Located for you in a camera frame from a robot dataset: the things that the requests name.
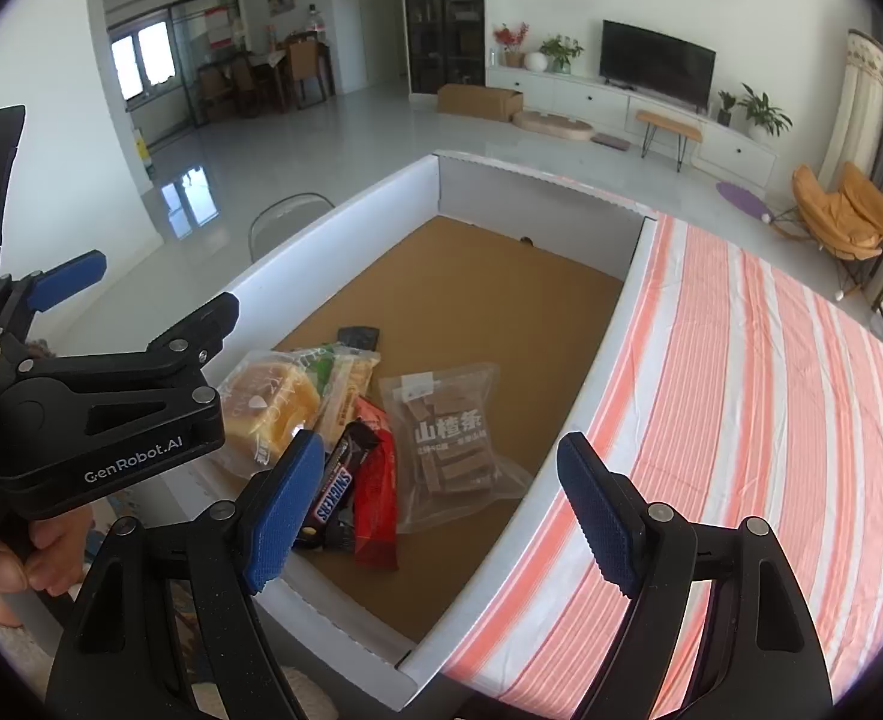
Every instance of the purple mat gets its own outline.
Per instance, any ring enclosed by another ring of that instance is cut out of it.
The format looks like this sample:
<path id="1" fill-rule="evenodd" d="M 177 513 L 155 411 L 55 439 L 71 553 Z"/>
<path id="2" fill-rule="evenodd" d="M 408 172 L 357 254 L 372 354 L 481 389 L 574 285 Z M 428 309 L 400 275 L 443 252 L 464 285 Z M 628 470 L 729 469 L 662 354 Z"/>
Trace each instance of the purple mat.
<path id="1" fill-rule="evenodd" d="M 718 194 L 721 194 L 735 208 L 750 217 L 762 218 L 763 215 L 771 213 L 768 206 L 747 189 L 742 189 L 728 181 L 719 181 L 715 188 L 718 190 Z"/>

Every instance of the striped tablecloth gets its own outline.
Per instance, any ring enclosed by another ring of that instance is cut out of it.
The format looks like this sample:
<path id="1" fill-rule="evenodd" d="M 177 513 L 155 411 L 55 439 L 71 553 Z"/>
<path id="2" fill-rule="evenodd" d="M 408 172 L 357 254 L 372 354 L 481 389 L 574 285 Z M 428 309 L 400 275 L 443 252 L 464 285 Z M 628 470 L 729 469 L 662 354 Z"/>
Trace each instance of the striped tablecloth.
<path id="1" fill-rule="evenodd" d="M 835 696 L 851 684 L 883 641 L 883 344 L 790 276 L 661 215 L 588 439 L 647 500 L 689 520 L 765 517 Z M 707 583 L 693 587 L 654 716 L 683 698 L 707 596 Z M 625 608 L 560 491 L 445 673 L 568 718 Z"/>

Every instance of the human hand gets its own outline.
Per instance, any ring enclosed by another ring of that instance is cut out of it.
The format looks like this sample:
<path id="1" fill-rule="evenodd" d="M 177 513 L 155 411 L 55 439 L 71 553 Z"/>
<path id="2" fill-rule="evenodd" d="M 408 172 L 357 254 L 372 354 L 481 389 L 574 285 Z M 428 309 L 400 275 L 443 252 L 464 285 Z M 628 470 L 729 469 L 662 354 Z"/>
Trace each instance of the human hand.
<path id="1" fill-rule="evenodd" d="M 21 565 L 16 554 L 0 541 L 0 625 L 21 625 L 8 608 L 2 593 L 29 587 L 50 595 L 68 591 L 82 579 L 85 538 L 91 526 L 90 506 L 83 506 L 58 517 L 29 523 L 29 538 L 37 549 Z"/>

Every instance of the transparent chair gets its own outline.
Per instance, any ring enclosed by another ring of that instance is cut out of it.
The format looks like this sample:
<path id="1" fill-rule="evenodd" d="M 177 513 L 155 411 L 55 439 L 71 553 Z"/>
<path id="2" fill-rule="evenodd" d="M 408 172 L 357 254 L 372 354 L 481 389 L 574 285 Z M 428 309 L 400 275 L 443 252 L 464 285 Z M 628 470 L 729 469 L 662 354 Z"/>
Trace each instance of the transparent chair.
<path id="1" fill-rule="evenodd" d="M 282 197 L 262 211 L 248 229 L 251 261 L 257 262 L 334 207 L 331 200 L 313 191 Z"/>

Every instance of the flat screen tv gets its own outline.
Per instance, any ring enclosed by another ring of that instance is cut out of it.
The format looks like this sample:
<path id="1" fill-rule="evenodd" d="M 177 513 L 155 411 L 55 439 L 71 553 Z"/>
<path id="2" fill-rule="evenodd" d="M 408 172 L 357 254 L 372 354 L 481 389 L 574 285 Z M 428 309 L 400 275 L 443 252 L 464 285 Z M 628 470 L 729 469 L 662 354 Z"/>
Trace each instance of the flat screen tv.
<path id="1" fill-rule="evenodd" d="M 715 52 L 627 23 L 602 25 L 600 74 L 614 83 L 641 87 L 708 108 Z"/>

